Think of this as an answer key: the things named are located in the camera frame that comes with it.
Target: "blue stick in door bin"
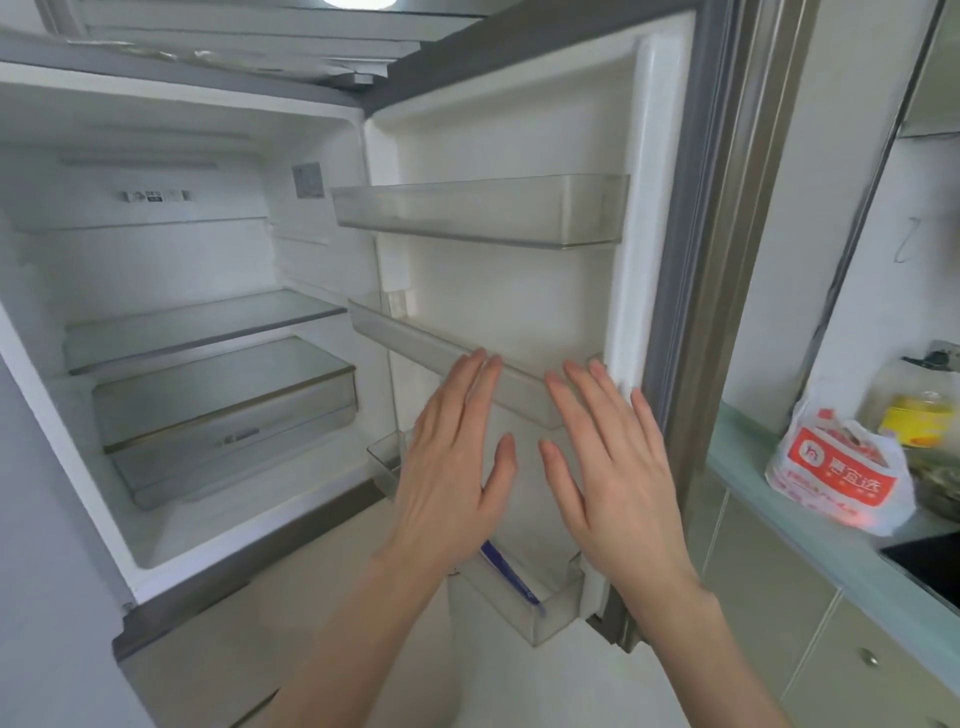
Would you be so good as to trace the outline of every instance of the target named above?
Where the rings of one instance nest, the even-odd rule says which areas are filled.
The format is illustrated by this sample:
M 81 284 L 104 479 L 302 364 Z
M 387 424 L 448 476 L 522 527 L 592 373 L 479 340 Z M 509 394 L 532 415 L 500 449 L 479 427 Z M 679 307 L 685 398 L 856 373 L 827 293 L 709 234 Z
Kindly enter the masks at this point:
M 543 605 L 540 604 L 537 595 L 531 592 L 530 587 L 523 583 L 523 579 L 516 575 L 516 571 L 507 563 L 503 554 L 496 550 L 496 546 L 487 541 L 480 546 L 480 553 L 484 555 L 484 558 L 487 559 L 494 569 L 503 575 L 503 578 L 510 582 L 510 586 L 516 589 L 524 599 L 537 607 L 537 611 L 541 616 L 546 614 L 546 610 L 543 609 Z

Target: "glass shelf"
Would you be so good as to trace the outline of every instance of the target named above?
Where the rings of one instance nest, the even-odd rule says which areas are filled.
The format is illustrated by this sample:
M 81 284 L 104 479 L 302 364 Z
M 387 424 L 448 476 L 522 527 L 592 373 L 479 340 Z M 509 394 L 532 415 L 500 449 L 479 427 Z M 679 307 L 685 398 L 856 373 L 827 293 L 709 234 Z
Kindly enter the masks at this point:
M 182 352 L 346 312 L 296 291 L 268 291 L 72 326 L 63 353 L 70 374 L 86 374 L 119 361 Z
M 629 181 L 553 175 L 339 187 L 332 196 L 344 228 L 563 250 L 619 241 Z
M 93 404 L 104 453 L 134 502 L 152 508 L 349 425 L 353 372 L 292 336 L 100 385 Z
M 406 454 L 406 438 L 394 432 L 374 443 L 367 452 L 373 467 L 373 482 L 388 497 L 394 499 L 400 478 L 402 460 Z M 539 604 L 527 600 L 517 588 L 482 554 L 457 567 L 457 572 L 477 590 L 519 634 L 532 646 L 543 644 L 580 614 L 580 598 L 584 590 L 584 573 L 578 566 L 579 556 L 570 561 L 566 579 L 557 588 L 542 584 L 517 559 L 500 546 L 494 552 L 509 564 L 509 568 L 538 598 Z
M 378 296 L 362 303 L 350 300 L 347 308 L 358 333 L 439 375 L 445 375 L 460 356 L 475 349 L 431 333 L 409 318 L 392 316 L 387 312 L 389 304 L 382 303 Z M 542 379 L 510 364 L 503 368 L 493 401 L 549 429 L 564 424 Z

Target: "white plastic bag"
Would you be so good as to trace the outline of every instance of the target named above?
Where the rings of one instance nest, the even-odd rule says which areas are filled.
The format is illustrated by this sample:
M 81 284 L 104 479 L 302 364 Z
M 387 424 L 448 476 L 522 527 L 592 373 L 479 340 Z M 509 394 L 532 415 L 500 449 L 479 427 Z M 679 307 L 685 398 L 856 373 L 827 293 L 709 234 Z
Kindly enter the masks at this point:
M 832 409 L 797 405 L 767 466 L 767 482 L 841 523 L 889 536 L 917 508 L 906 456 L 896 438 L 874 435 Z

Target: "ceiling light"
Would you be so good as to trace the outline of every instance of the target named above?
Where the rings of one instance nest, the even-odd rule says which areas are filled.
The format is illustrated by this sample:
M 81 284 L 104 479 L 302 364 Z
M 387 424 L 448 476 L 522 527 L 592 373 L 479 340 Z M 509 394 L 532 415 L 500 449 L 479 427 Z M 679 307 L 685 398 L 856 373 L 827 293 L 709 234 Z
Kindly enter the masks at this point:
M 382 11 L 396 4 L 396 0 L 324 0 L 334 8 L 350 11 Z

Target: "hand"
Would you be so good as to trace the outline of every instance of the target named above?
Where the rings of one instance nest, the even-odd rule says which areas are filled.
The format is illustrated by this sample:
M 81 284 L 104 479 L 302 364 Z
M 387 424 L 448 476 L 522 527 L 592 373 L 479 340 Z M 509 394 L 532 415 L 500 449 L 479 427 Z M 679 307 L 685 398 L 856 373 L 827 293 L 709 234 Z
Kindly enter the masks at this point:
M 483 488 L 483 444 L 499 356 L 462 356 L 417 418 L 396 491 L 396 525 L 384 549 L 442 579 L 480 550 L 507 507 L 516 447 L 504 435 Z
M 542 441 L 546 479 L 573 538 L 642 622 L 700 584 L 663 436 L 640 390 L 631 393 L 631 407 L 599 361 L 589 363 L 589 372 L 569 361 L 564 370 L 587 408 L 558 375 L 547 373 L 546 386 L 580 460 L 583 493 L 560 448 Z

